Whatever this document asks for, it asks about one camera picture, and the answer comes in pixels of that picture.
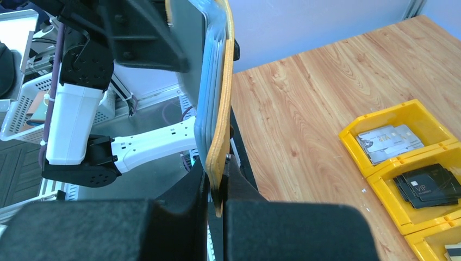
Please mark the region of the beige striped card stack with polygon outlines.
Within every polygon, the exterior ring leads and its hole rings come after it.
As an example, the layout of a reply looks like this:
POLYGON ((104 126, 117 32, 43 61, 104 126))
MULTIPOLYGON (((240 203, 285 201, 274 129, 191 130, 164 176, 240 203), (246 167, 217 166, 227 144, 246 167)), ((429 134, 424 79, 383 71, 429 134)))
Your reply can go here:
POLYGON ((445 245, 445 251, 444 257, 448 261, 460 261, 460 243, 445 245))

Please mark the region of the yellow leather card holder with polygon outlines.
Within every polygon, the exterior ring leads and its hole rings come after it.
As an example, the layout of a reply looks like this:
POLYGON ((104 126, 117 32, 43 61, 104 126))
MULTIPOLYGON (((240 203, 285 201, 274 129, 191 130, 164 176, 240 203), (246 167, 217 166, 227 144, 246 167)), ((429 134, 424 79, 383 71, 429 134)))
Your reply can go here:
POLYGON ((166 1, 167 21, 189 64, 179 74, 195 108, 198 155, 210 183, 216 216, 223 212, 221 181, 230 149, 234 31, 228 1, 166 1))

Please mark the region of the yellow bin with black cards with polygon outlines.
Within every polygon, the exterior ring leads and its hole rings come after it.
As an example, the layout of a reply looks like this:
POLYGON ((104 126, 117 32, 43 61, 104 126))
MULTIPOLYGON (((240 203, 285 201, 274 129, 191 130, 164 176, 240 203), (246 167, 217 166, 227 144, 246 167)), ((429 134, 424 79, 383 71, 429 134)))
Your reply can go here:
POLYGON ((460 217, 460 143, 402 159, 367 178, 402 235, 460 217))

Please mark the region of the yellow bin with silver cards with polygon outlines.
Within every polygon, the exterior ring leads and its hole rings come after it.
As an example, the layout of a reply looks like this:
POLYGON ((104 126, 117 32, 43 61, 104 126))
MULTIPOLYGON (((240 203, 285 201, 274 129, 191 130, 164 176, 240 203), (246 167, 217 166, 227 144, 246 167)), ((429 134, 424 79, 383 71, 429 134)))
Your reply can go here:
POLYGON ((458 141, 417 99, 360 116, 338 136, 365 178, 458 141))

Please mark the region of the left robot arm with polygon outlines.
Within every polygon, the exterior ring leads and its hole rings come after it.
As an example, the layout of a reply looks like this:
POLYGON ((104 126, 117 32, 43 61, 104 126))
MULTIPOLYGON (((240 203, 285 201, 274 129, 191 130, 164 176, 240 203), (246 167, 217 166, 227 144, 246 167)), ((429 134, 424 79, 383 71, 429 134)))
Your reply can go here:
POLYGON ((36 1, 61 22, 41 145, 45 179, 106 186, 150 161, 195 148, 194 118, 137 135, 93 135, 114 65, 187 73, 165 1, 36 1))

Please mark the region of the white mesh basket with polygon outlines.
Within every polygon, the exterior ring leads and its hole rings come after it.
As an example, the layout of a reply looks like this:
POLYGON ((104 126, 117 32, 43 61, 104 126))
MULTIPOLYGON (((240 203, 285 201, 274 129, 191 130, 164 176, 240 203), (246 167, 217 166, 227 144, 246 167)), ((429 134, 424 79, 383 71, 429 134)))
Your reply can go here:
POLYGON ((48 73, 23 84, 18 101, 11 104, 1 128, 1 140, 20 140, 39 144, 43 136, 43 122, 47 105, 44 94, 51 87, 48 73))

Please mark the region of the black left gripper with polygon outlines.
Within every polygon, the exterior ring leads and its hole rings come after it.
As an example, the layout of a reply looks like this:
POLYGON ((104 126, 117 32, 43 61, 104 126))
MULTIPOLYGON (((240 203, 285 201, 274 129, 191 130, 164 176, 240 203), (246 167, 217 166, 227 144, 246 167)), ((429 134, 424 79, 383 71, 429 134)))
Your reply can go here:
POLYGON ((35 0, 32 3, 88 40, 108 40, 121 66, 186 73, 185 52, 167 24, 165 1, 35 0))

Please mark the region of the silver card stack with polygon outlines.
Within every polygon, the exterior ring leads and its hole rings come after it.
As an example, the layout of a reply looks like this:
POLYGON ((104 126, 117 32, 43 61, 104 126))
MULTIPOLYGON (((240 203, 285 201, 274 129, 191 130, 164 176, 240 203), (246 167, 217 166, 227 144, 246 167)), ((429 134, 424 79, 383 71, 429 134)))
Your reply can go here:
POLYGON ((372 165, 424 147, 422 141, 406 125, 387 125, 362 132, 356 136, 356 141, 372 165))

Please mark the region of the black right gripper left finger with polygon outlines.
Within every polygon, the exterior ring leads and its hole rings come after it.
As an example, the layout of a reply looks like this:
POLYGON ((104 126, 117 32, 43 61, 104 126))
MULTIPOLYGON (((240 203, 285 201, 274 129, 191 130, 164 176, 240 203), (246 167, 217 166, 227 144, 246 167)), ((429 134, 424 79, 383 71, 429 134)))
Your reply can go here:
POLYGON ((208 178, 200 159, 156 199, 25 205, 1 260, 206 260, 208 178))

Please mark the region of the yellow bin with beige cards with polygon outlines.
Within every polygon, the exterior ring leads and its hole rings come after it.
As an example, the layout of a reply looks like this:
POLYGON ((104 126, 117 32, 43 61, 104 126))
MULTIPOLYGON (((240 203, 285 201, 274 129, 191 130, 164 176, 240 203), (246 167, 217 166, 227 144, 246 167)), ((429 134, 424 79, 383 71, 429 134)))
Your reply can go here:
POLYGON ((405 237, 418 260, 447 260, 445 245, 460 243, 460 219, 427 228, 405 237))

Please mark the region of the black card stack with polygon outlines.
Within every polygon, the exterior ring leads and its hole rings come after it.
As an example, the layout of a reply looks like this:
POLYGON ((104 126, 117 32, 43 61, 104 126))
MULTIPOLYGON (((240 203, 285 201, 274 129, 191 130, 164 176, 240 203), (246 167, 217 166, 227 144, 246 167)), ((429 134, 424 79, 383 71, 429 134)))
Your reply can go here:
POLYGON ((407 171, 394 177, 393 182, 414 209, 455 206, 460 200, 460 182, 440 164, 407 171))

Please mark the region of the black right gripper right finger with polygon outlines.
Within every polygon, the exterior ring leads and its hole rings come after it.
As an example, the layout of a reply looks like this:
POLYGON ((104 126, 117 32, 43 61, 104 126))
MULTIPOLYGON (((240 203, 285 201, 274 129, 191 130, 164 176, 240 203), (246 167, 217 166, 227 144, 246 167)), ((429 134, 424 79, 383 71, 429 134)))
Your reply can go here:
POLYGON ((269 201, 233 155, 221 188, 224 260, 379 260, 369 224, 354 207, 269 201))

